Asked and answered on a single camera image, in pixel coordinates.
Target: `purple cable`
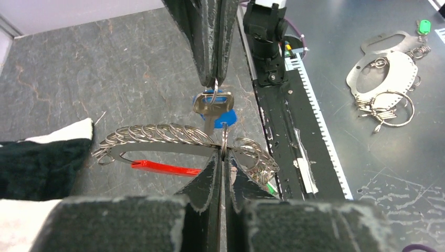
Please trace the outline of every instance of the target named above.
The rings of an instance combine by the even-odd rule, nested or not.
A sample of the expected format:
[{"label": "purple cable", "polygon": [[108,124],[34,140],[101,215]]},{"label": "purple cable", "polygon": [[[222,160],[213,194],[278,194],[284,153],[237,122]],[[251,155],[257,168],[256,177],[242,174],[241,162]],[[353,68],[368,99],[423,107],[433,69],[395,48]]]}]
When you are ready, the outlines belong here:
[{"label": "purple cable", "polygon": [[[240,5],[242,7],[247,7],[247,4],[245,4],[245,3],[248,2],[248,1],[250,1],[250,0],[241,0],[240,1]],[[284,17],[284,20],[286,22],[288,22],[288,24],[291,27],[291,29],[296,33],[296,35],[300,38],[301,43],[303,44],[303,55],[301,57],[301,59],[303,59],[304,56],[306,56],[306,52],[307,52],[307,49],[308,49],[307,44],[306,44],[306,39],[304,39],[304,35],[300,32],[300,30],[298,30],[298,28],[296,27],[296,25],[292,21],[290,21],[286,17]]]},{"label": "purple cable", "polygon": [[422,250],[424,252],[437,252],[435,249],[432,249],[432,248],[427,247],[427,246],[422,245],[422,244],[411,244],[411,245],[408,245],[408,246],[406,246],[402,250],[402,252],[411,252],[411,251],[414,251],[414,250]]}]

